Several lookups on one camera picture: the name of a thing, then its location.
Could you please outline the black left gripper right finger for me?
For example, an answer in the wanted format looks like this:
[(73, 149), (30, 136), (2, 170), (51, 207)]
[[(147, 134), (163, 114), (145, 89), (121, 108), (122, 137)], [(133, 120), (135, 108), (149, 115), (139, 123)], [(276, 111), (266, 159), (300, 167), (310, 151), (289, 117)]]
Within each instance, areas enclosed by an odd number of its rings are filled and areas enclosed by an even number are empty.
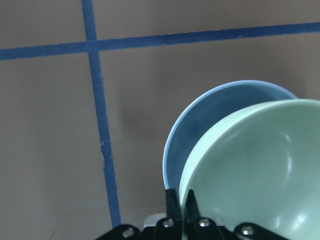
[(192, 189), (188, 191), (185, 202), (185, 221), (195, 222), (200, 217), (198, 204), (196, 201), (195, 193)]

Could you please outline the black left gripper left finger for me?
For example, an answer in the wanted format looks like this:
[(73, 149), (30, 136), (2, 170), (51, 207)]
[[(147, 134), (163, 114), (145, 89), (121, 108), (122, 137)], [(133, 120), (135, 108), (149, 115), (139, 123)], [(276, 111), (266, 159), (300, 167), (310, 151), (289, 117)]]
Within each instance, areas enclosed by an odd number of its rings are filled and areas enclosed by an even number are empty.
[(165, 190), (166, 216), (168, 219), (182, 220), (179, 196), (175, 188)]

